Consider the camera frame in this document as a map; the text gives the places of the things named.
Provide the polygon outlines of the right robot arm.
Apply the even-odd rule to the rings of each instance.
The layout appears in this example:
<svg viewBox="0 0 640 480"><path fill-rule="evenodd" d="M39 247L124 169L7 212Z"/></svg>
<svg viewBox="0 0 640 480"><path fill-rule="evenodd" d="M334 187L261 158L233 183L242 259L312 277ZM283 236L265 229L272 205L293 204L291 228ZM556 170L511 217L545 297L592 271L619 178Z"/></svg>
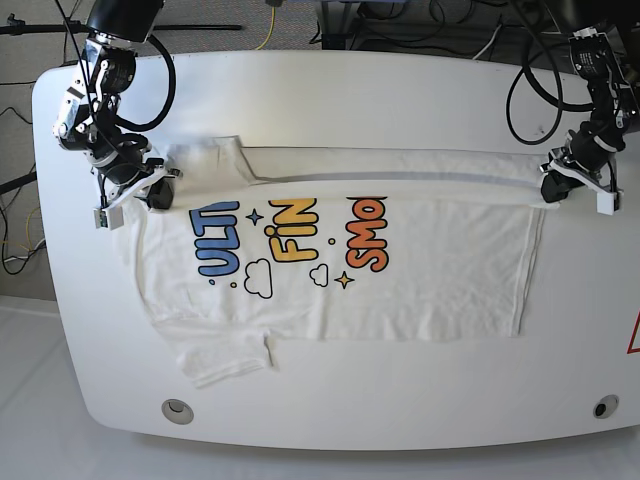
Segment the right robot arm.
<svg viewBox="0 0 640 480"><path fill-rule="evenodd" d="M89 35L77 48L78 63L66 90L53 134L68 151L81 151L97 172L100 206L109 205L106 184L121 195L137 181L164 165L146 159L151 144L144 136L167 117L176 94L176 70L166 47L152 34L162 1L97 1L88 20ZM146 123L119 116L121 94L136 73L133 44L149 42L163 58L168 73L166 99L160 112Z"/></svg>

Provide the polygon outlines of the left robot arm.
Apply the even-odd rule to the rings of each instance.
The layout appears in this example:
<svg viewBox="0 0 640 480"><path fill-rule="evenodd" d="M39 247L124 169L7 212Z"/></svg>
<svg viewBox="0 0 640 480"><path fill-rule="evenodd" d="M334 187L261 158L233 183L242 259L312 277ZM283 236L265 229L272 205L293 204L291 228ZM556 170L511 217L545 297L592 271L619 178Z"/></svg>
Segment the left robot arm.
<svg viewBox="0 0 640 480"><path fill-rule="evenodd" d="M616 155L624 137L639 129L639 4L636 1L538 1L539 14L530 21L523 2L510 4L529 33L521 49L521 69L534 92L555 108L586 113L588 119L571 130L563 146L551 150L541 166L543 200L557 203L573 190L595 192L597 210L612 215L621 206ZM569 48L575 73L585 81L590 100L569 103L557 62L543 30L554 25Z"/></svg>

